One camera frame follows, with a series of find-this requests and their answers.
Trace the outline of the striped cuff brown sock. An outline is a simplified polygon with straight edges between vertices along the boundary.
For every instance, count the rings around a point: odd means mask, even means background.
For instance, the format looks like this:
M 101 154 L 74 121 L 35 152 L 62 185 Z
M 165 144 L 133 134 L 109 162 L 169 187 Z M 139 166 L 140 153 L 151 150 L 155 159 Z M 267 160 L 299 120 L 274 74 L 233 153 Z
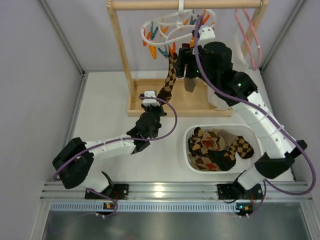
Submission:
M 181 48 L 193 48 L 189 43 L 183 43 Z M 184 88 L 187 92 L 192 93 L 197 85 L 196 78 L 184 77 Z

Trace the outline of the white round clip hanger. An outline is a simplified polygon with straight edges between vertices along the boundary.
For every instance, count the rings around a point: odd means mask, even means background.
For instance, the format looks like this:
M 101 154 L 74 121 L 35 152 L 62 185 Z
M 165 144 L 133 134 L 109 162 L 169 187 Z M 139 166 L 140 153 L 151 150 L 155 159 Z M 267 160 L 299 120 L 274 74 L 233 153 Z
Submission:
M 142 45 L 148 47 L 155 60 L 159 53 L 164 58 L 176 52 L 177 42 L 191 43 L 192 31 L 198 17 L 202 17 L 202 25 L 213 29 L 217 21 L 216 13 L 211 9 L 203 9 L 196 14 L 195 9 L 186 9 L 185 2 L 178 2 L 178 10 L 145 22 L 140 30 Z

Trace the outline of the brown tan argyle sock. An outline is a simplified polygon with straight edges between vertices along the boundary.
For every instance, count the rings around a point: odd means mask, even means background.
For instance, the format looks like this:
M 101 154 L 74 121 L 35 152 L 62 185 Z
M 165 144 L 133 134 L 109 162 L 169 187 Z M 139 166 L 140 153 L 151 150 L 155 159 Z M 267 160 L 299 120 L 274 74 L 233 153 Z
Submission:
M 203 130 L 200 127 L 196 127 L 193 131 L 193 135 L 188 139 L 188 150 L 190 154 L 195 156 L 203 156 L 208 153 L 208 150 L 203 146 Z

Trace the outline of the beige long sock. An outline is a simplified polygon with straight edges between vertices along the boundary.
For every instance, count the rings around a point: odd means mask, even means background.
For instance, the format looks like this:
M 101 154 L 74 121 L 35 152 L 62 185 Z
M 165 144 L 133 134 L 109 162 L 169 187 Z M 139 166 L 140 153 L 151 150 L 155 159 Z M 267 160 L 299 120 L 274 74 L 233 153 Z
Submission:
M 220 151 L 228 149 L 237 137 L 236 135 L 225 130 L 220 130 L 217 133 L 217 136 L 218 136 L 218 140 L 216 143 Z

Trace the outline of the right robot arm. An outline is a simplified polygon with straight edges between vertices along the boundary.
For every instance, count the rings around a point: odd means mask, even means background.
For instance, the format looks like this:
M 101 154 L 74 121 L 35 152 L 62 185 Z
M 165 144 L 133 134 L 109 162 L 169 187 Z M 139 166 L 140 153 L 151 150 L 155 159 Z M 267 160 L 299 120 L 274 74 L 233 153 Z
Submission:
M 198 77 L 238 113 L 258 137 L 263 155 L 234 181 L 237 192 L 247 192 L 265 179 L 286 172 L 303 155 L 307 144 L 290 136 L 266 107 L 258 87 L 250 76 L 233 68 L 232 50 L 222 42 L 204 46 L 184 44 L 178 51 L 176 71 L 179 77 Z

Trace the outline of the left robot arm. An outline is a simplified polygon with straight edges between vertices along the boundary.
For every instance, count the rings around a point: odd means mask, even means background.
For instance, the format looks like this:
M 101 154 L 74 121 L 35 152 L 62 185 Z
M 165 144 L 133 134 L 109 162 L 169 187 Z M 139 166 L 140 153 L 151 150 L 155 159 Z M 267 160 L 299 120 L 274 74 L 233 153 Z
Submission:
M 158 136 L 160 120 L 166 113 L 159 101 L 144 100 L 144 113 L 135 127 L 119 138 L 101 141 L 83 141 L 73 138 L 53 159 L 52 165 L 66 189 L 78 186 L 110 197 L 115 184 L 101 169 L 101 162 L 121 155 L 133 155 L 150 145 L 149 139 Z

